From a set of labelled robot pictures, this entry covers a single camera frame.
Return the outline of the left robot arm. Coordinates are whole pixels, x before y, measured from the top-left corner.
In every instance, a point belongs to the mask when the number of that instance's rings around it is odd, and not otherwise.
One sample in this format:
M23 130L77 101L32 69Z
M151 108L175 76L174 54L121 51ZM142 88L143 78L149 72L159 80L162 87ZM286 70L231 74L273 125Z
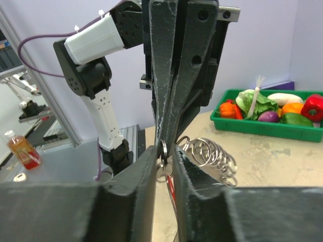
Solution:
M144 48L142 85L152 89L155 143L171 149L209 104L228 25L240 9L218 1L121 1L53 47L70 89L86 104L98 131L103 162L114 174L131 165L109 96L106 56Z

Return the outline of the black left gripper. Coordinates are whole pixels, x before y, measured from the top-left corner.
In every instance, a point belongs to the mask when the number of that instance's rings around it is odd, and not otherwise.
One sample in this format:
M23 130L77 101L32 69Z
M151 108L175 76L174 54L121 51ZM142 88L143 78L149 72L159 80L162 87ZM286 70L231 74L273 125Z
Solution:
M218 1L143 1L144 79L152 85L155 143L168 151L209 104L229 24L238 7Z

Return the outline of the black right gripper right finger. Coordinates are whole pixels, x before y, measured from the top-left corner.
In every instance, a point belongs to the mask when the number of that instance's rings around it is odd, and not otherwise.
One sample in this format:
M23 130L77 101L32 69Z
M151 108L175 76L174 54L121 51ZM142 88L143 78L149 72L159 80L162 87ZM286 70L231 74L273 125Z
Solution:
M322 241L321 187L230 188L178 146L173 169L180 241Z

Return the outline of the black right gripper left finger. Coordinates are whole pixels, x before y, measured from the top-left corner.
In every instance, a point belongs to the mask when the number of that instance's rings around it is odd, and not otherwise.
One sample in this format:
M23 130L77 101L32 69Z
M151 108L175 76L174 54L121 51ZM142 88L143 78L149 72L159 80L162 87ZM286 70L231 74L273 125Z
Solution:
M150 241L157 147L112 180L2 183L1 241Z

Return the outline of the red key tag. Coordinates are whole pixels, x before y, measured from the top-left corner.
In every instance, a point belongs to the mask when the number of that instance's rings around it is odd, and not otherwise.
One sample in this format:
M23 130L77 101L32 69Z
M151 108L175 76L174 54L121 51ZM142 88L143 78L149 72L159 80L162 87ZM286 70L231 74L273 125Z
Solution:
M176 198L175 189L174 189L174 185L172 182L172 178L169 175L166 176L166 182L167 182L168 192L169 192L169 196L170 196L171 203L173 206L173 210L175 212L175 216L177 216L177 208L176 208L176 201L175 201L175 198Z

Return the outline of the silver key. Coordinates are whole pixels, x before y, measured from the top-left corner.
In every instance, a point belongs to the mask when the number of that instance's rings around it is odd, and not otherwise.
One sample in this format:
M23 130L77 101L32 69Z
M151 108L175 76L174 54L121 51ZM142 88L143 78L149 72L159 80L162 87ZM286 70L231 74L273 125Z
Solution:
M173 173L173 163L172 160L168 161L168 149L166 142L164 140L160 140L158 145L158 152L160 162L157 164L156 171L156 181L158 183L165 183L167 178L172 178Z

